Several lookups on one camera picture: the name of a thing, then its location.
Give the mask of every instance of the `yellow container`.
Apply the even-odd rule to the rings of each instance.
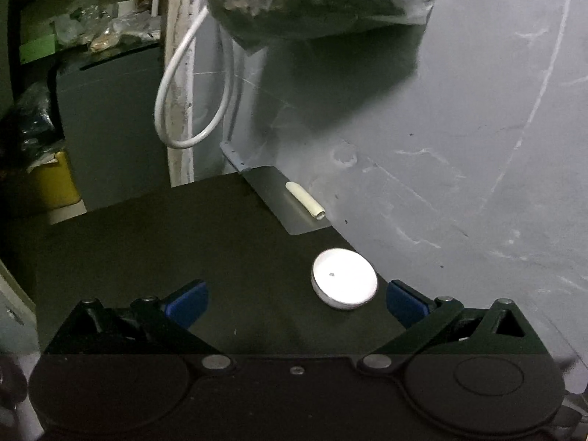
[[[12,217],[48,212],[80,201],[65,152],[55,154],[55,159],[37,166],[30,174],[9,176],[0,184]]]

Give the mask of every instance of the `black table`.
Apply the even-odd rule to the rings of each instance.
[[[51,227],[41,244],[36,310],[43,349],[81,299],[125,307],[193,279],[210,304],[191,331],[226,353],[362,354],[403,329],[385,282],[351,312],[314,293],[314,258],[351,248],[333,228],[289,235],[237,174],[166,189]]]

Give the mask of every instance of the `cream-colored handle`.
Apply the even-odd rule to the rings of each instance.
[[[325,216],[325,210],[314,198],[304,190],[300,184],[289,181],[286,182],[286,189],[296,197],[296,200],[300,202],[305,209],[313,216],[317,221]]]

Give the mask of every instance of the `dark tabletop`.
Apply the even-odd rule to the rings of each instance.
[[[376,297],[351,312],[325,305],[311,285],[323,250],[351,248],[329,227],[289,235],[237,174],[166,189],[51,227],[35,292],[43,349],[81,299],[111,308],[164,297],[193,279],[208,284],[192,326],[226,353],[367,353],[402,328]]]

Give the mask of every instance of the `yellow box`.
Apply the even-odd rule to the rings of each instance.
[[[0,184],[12,217],[48,212],[80,201],[65,152],[55,154],[55,159],[34,168],[30,174],[11,175]]]

